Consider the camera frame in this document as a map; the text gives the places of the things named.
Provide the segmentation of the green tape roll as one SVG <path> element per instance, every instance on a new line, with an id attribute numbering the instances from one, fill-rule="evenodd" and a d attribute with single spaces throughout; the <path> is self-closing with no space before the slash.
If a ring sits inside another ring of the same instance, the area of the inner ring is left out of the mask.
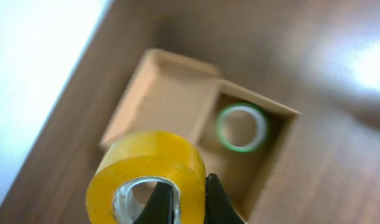
<path id="1" fill-rule="evenodd" d="M 219 142 L 237 152 L 252 152 L 263 146 L 269 122 L 263 110 L 249 103 L 233 103 L 219 112 L 216 133 Z"/>

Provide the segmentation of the cardboard box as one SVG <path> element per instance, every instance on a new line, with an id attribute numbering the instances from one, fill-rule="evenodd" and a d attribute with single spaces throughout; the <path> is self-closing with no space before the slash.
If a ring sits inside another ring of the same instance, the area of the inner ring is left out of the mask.
<path id="1" fill-rule="evenodd" d="M 259 107 L 269 122 L 263 146 L 237 152 L 216 133 L 219 112 L 233 103 Z M 104 132 L 102 148 L 126 134 L 160 130 L 195 145 L 207 173 L 218 175 L 241 219 L 250 223 L 260 194 L 280 155 L 298 111 L 224 79 L 212 64 L 160 49 L 142 56 Z"/>

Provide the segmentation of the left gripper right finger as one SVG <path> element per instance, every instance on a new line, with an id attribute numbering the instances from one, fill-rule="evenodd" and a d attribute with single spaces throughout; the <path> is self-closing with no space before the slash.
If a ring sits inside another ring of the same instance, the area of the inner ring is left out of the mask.
<path id="1" fill-rule="evenodd" d="M 206 177 L 204 224 L 244 224 L 234 210 L 217 174 Z"/>

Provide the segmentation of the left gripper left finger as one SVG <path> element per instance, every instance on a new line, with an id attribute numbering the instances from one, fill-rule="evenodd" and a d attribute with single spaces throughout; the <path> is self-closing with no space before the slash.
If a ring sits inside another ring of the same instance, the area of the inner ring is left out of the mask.
<path id="1" fill-rule="evenodd" d="M 173 224 L 174 195 L 172 186 L 158 182 L 147 204 L 133 224 Z"/>

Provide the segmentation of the small yellow tape roll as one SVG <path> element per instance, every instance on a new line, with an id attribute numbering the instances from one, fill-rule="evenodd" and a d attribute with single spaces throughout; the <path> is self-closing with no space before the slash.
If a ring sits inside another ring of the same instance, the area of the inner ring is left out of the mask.
<path id="1" fill-rule="evenodd" d="M 181 136 L 138 132 L 113 143 L 90 181 L 85 204 L 92 223 L 116 223 L 113 200 L 126 183 L 168 180 L 179 193 L 180 222 L 202 223 L 206 170 L 197 149 Z"/>

